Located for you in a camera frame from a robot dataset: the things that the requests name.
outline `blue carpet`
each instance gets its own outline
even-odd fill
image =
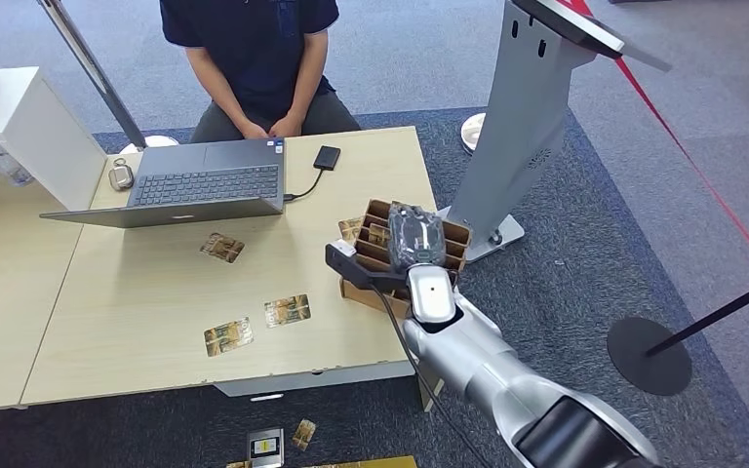
[[[454,196],[468,157],[460,122],[479,109],[360,116],[365,128],[416,125],[439,206]],[[470,265],[461,290],[504,332],[521,359],[622,411],[667,467],[749,467],[749,413],[701,336],[689,342],[694,381],[671,398],[644,394],[612,368],[605,337],[629,315],[677,329],[690,314],[598,155],[569,114],[566,151],[515,215],[527,237]],[[186,141],[188,129],[160,131]],[[97,136],[108,151],[126,140]],[[444,404],[494,466],[503,443],[474,409]],[[436,413],[419,411],[411,377],[289,392],[282,400],[228,399],[213,387],[0,411],[0,466],[223,466],[246,456],[249,430],[318,424],[288,466],[413,454],[421,468],[476,466]]]

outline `key fob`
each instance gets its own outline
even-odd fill
[[[110,178],[110,186],[117,192],[134,186],[134,171],[122,158],[113,161],[113,169],[107,175]]]

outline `light wood tabletop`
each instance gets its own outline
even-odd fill
[[[286,191],[311,185],[323,144],[342,150],[335,171],[281,216],[85,226],[21,402],[405,362],[387,316],[341,298],[324,255],[340,235],[337,222],[362,215],[372,198],[435,208],[417,135],[401,128],[287,139]],[[137,155],[126,158],[138,166]],[[127,196],[101,183],[94,208],[124,206]],[[214,232],[245,243],[233,264],[200,253]],[[303,293],[311,319],[266,327],[265,302]],[[255,341],[208,357],[203,331],[244,317]]]
[[[39,183],[0,176],[0,408],[20,402],[82,229],[38,217],[61,210]]]

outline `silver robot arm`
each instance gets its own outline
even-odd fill
[[[486,315],[453,291],[446,270],[408,273],[409,348],[497,428],[526,468],[649,468],[653,446],[615,409],[565,388],[518,360]]]

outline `trading card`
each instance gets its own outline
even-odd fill
[[[352,219],[340,221],[337,224],[340,228],[340,235],[343,236],[343,240],[351,245],[354,245],[354,241],[357,240],[357,236],[360,234],[360,226],[362,225],[362,217],[354,217]]]
[[[308,419],[303,419],[297,426],[292,441],[294,441],[298,449],[305,451],[308,448],[308,443],[311,442],[311,437],[314,436],[314,431],[316,430],[317,424]]]
[[[199,252],[233,263],[244,248],[245,244],[242,242],[215,232],[208,238],[208,242],[199,249]]]
[[[265,324],[270,329],[310,318],[311,308],[305,294],[265,303]]]
[[[388,249],[391,237],[391,233],[387,228],[378,224],[369,225],[369,242],[372,244]]]
[[[205,330],[205,348],[208,357],[219,356],[254,341],[254,332],[248,317],[229,322],[214,329]]]

